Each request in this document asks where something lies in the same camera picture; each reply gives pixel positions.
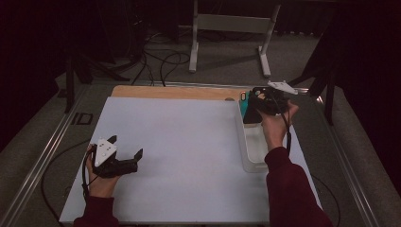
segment teal object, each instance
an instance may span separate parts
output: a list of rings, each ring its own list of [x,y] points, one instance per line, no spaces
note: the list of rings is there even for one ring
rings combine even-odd
[[[241,93],[241,97],[239,99],[239,109],[241,110],[242,119],[244,119],[245,112],[248,109],[248,97],[250,92]]]

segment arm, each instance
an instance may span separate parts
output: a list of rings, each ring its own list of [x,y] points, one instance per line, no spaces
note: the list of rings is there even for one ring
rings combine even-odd
[[[288,102],[288,111],[284,115],[289,124],[297,111],[298,106]],[[316,203],[304,170],[289,160],[287,150],[282,147],[287,132],[282,116],[260,114],[269,149],[265,162],[269,167],[266,182],[270,226],[332,226],[330,219]]]
[[[74,227],[117,227],[118,219],[113,216],[112,197],[114,188],[120,177],[103,179],[96,177],[92,170],[92,157],[89,155],[86,167],[89,173],[89,197],[83,216],[75,219]]]

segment dark curtain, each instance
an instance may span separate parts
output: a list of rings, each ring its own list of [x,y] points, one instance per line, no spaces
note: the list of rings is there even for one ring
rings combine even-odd
[[[0,150],[58,91],[63,52],[52,31],[53,1],[1,1]]]

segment aluminum rail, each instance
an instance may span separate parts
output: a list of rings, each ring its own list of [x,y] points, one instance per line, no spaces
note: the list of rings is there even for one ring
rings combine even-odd
[[[33,168],[31,168],[26,175],[20,189],[18,190],[16,196],[14,197],[13,201],[11,202],[8,211],[2,217],[0,221],[0,226],[2,227],[10,227],[14,226],[17,221],[18,217],[20,217],[21,213],[23,212],[27,202],[30,199],[33,191],[36,188],[36,185],[41,180],[42,175],[44,174],[44,170],[47,168],[49,162],[51,161],[53,155],[55,154],[65,132],[67,131],[73,117],[77,106],[82,99],[85,91],[86,85],[81,85],[78,93],[77,93],[77,101],[75,105],[72,107],[69,113],[66,113],[61,122],[59,123],[58,127],[53,132],[52,136],[50,137],[49,141],[47,142],[44,150],[42,151],[41,156],[36,161]]]

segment stand leg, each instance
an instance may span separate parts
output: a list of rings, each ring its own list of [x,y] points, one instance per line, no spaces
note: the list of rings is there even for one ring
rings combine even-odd
[[[266,40],[263,43],[263,46],[259,46],[259,49],[258,49],[260,63],[262,65],[262,70],[263,70],[263,76],[265,76],[266,78],[269,78],[271,75],[269,63],[268,63],[268,57],[266,56],[266,52],[267,52],[268,45],[269,45],[269,42],[271,39],[271,34],[274,31],[274,25],[275,25],[279,10],[280,10],[280,5],[276,5],[274,7],[273,14],[270,17],[268,32],[266,33]]]
[[[198,61],[198,0],[194,0],[194,21],[192,26],[192,49],[191,57],[189,60],[189,72],[197,72],[197,61]]]

